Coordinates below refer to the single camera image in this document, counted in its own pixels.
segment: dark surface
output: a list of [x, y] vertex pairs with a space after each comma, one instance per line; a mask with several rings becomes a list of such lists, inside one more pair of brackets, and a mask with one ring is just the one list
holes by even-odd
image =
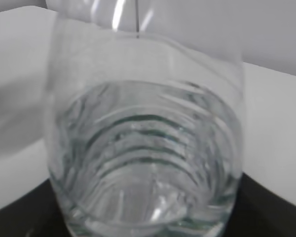
[[[49, 181], [0, 210], [0, 237], [71, 237]], [[296, 207], [244, 175], [223, 237], [296, 237]]]

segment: glass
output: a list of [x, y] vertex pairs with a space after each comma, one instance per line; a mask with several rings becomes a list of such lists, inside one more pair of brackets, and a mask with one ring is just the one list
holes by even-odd
[[50, 179], [74, 237], [217, 237], [242, 175], [225, 0], [67, 0], [45, 92]]

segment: table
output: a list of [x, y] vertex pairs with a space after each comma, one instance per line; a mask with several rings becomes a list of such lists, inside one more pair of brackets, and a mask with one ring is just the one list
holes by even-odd
[[[54, 18], [55, 12], [33, 6], [0, 13], [0, 138], [14, 138], [12, 149], [0, 149], [0, 209], [48, 178], [40, 132], [19, 134], [25, 127], [33, 131], [28, 126], [37, 125], [27, 121], [41, 117], [39, 98]], [[251, 64], [245, 64], [245, 72], [244, 171], [296, 205], [296, 77]]]

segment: water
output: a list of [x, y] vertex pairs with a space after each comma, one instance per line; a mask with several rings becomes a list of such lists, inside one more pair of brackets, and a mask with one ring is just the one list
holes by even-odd
[[75, 237], [217, 237], [232, 210], [240, 124], [205, 88], [112, 81], [57, 116], [51, 179]]

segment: clear glass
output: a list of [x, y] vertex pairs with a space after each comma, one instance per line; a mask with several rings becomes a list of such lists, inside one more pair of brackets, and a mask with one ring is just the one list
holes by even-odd
[[226, 0], [66, 0], [45, 134], [74, 237], [217, 237], [242, 175], [243, 73]]

